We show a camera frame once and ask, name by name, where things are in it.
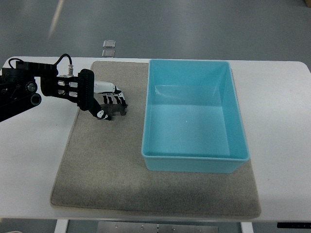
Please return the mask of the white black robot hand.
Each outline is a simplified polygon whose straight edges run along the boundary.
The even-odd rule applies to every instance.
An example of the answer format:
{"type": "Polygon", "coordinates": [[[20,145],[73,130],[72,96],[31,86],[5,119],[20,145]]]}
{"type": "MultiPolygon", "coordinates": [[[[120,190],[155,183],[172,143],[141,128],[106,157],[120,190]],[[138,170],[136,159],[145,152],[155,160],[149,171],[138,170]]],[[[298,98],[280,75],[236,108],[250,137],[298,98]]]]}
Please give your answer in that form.
{"type": "Polygon", "coordinates": [[[103,103],[98,103],[94,98],[93,107],[89,110],[97,119],[100,119],[104,114],[101,104],[127,104],[123,92],[113,83],[95,81],[94,94],[100,94],[103,97],[103,103]]]}

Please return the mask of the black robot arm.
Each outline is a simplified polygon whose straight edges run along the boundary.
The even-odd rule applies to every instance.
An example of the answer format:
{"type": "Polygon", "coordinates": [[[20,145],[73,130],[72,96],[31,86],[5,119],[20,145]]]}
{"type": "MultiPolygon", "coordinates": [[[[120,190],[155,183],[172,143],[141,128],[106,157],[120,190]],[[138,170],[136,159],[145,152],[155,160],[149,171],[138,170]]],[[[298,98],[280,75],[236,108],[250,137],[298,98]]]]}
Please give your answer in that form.
{"type": "Polygon", "coordinates": [[[72,59],[61,55],[53,64],[26,62],[3,67],[0,75],[0,119],[5,121],[37,107],[42,96],[66,99],[88,111],[94,107],[94,73],[82,69],[73,75],[72,59]]]}

